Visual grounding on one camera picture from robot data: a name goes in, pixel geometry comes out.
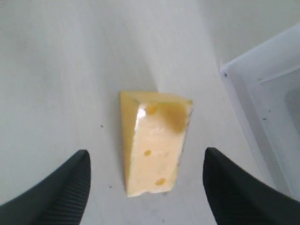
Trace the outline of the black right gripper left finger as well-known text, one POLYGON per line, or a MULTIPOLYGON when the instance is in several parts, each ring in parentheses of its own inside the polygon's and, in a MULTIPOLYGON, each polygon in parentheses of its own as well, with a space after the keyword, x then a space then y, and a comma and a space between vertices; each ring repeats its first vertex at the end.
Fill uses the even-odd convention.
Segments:
POLYGON ((0 207, 2 225, 78 225, 90 194, 90 155, 79 150, 58 169, 0 207))

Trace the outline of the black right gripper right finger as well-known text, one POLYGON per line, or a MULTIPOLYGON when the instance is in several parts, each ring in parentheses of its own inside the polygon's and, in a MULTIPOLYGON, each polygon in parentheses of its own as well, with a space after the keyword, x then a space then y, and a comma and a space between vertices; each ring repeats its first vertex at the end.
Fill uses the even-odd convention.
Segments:
POLYGON ((300 203, 259 181, 218 149, 205 150, 202 182, 218 225, 298 225, 300 203))

